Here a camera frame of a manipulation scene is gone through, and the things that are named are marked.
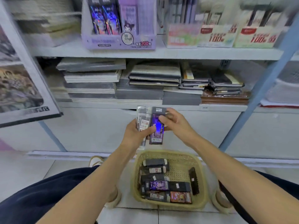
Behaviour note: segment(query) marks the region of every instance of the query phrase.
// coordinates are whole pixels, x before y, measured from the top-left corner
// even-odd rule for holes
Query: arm
[[[135,120],[127,125],[120,146],[92,174],[65,195],[37,224],[94,224],[129,160],[154,127],[138,132]]]
[[[299,201],[259,173],[220,151],[198,135],[184,116],[168,108],[167,125],[187,146],[194,149],[217,178],[259,224],[298,223]]]

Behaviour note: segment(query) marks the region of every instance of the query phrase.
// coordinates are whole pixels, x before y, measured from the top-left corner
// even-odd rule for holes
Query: person's right hand
[[[159,120],[166,125],[164,131],[173,131],[173,133],[182,140],[188,147],[195,148],[197,139],[200,138],[198,133],[190,126],[185,117],[173,108],[167,108],[168,114],[159,116]]]

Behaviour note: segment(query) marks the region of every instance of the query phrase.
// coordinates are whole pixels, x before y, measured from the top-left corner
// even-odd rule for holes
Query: white storage drawer
[[[253,113],[227,149],[235,157],[299,159],[299,114]]]
[[[0,128],[0,138],[18,151],[60,151],[38,122]]]
[[[45,123],[69,152],[113,152],[136,112],[123,109],[62,108],[64,116]]]
[[[202,137],[219,147],[240,112],[218,111],[179,111],[188,120],[193,129]],[[163,147],[171,150],[195,152],[179,140],[173,132],[165,132]]]

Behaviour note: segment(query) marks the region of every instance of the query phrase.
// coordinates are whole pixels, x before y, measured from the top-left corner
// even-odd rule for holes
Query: hand
[[[126,149],[130,149],[135,152],[141,145],[143,139],[155,131],[155,127],[149,127],[146,130],[139,132],[136,129],[136,120],[134,119],[127,125],[120,146],[123,146]]]
[[[182,142],[188,147],[195,148],[196,139],[200,136],[190,126],[185,117],[178,113],[173,108],[167,108],[168,114],[165,116],[159,116],[159,120],[166,125],[164,131],[173,131],[173,133],[182,140]]]

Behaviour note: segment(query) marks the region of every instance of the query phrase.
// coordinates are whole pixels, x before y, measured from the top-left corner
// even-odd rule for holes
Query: wicker basket
[[[169,161],[170,171],[165,175],[169,177],[170,181],[190,182],[189,169],[192,167],[195,168],[200,193],[195,196],[191,193],[192,204],[166,203],[146,200],[141,197],[138,190],[140,166],[145,159],[153,158],[166,158]],[[209,200],[207,182],[200,160],[194,155],[171,150],[145,150],[137,155],[134,163],[134,171],[132,173],[131,192],[137,201],[177,208],[187,208],[188,210],[201,209]]]

